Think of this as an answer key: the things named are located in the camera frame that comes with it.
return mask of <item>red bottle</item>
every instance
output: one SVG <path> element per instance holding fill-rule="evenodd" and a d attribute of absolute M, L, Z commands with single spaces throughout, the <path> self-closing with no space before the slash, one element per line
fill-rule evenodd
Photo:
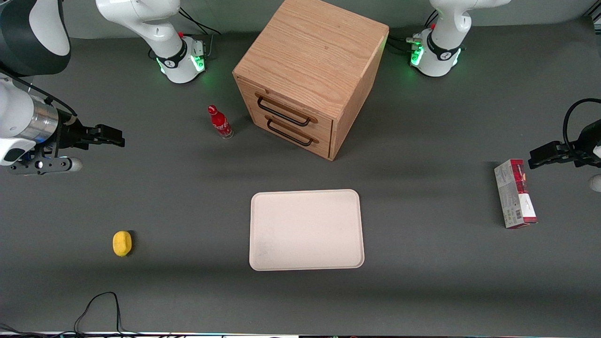
<path fill-rule="evenodd" d="M 213 123 L 213 127 L 217 129 L 224 140 L 234 136 L 234 132 L 231 130 L 230 123 L 227 122 L 225 115 L 217 110 L 217 107 L 210 105 L 209 114 L 211 114 L 211 123 Z"/>

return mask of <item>gray tabletop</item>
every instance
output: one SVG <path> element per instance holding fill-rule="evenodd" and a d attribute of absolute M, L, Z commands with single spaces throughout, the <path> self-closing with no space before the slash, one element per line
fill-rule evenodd
<path fill-rule="evenodd" d="M 393 31 L 402 37 L 416 30 Z M 256 35 L 215 38 L 208 72 L 175 85 L 141 38 L 74 40 L 59 75 L 35 84 L 127 146 L 68 150 L 79 173 L 0 173 L 1 321 L 67 330 L 115 291 L 138 331 L 365 335 L 601 335 L 601 194 L 594 168 L 528 171 L 539 224 L 506 230 L 492 168 L 561 138 L 567 108 L 600 97 L 590 20 L 474 28 L 448 76 L 426 78 L 386 51 L 338 158 L 255 127 L 231 71 Z M 206 107 L 231 120 L 219 138 Z M 599 118 L 585 105 L 571 133 Z M 251 197 L 356 190 L 359 269 L 255 272 Z M 111 249 L 118 230 L 131 257 Z M 114 330 L 112 299 L 82 322 Z"/>

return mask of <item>cardboard box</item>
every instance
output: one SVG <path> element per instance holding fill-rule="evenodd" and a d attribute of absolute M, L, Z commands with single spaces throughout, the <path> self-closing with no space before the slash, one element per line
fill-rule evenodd
<path fill-rule="evenodd" d="M 505 227 L 518 229 L 537 223 L 534 207 L 526 187 L 523 159 L 510 159 L 495 168 Z"/>

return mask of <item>white tray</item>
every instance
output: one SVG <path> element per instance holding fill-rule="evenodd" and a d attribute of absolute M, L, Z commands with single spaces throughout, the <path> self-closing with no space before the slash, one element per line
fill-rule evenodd
<path fill-rule="evenodd" d="M 249 262 L 257 271 L 350 269 L 364 261 L 356 191 L 260 192 L 251 202 Z"/>

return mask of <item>black metal handle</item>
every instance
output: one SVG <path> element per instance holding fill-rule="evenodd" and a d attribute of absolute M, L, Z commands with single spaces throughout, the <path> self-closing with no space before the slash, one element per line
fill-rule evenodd
<path fill-rule="evenodd" d="M 311 121 L 310 118 L 307 118 L 306 121 L 301 122 L 301 121 L 297 121 L 297 120 L 295 120 L 293 118 L 287 117 L 286 115 L 284 115 L 284 114 L 282 114 L 280 112 L 277 112 L 277 111 L 275 111 L 275 110 L 273 110 L 273 109 L 271 109 L 271 108 L 269 108 L 267 106 L 262 105 L 261 104 L 262 101 L 263 101 L 263 97 L 259 96 L 259 99 L 257 100 L 257 105 L 259 105 L 259 108 L 261 108 L 261 109 L 263 109 L 265 111 L 268 111 L 268 112 L 272 113 L 275 116 L 281 117 L 281 118 L 283 118 L 284 120 L 286 120 L 286 121 L 288 121 L 290 123 L 294 123 L 297 126 L 306 127 L 309 124 L 309 122 Z"/>
<path fill-rule="evenodd" d="M 273 120 L 270 118 L 267 121 L 267 128 L 269 128 L 270 131 L 275 132 L 277 134 L 280 134 L 283 137 L 286 137 L 288 140 L 290 140 L 292 142 L 295 142 L 295 143 L 298 143 L 298 144 L 302 145 L 303 147 L 308 147 L 308 146 L 311 145 L 311 143 L 313 143 L 313 139 L 312 138 L 310 138 L 309 141 L 307 141 L 307 142 L 303 142 L 303 141 L 301 141 L 301 140 L 299 140 L 297 138 L 294 138 L 294 137 L 288 135 L 287 133 L 285 133 L 283 131 L 279 131 L 279 130 L 277 130 L 274 127 L 271 126 L 271 122 L 273 122 Z"/>

